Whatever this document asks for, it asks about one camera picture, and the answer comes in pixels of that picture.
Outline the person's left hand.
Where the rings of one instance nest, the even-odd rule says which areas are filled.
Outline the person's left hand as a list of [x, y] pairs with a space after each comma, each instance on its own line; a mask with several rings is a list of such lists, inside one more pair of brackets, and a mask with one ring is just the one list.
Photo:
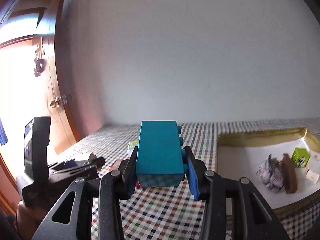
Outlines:
[[48, 210], [41, 207], [26, 207], [23, 201], [17, 206], [16, 229], [22, 239], [32, 239]]

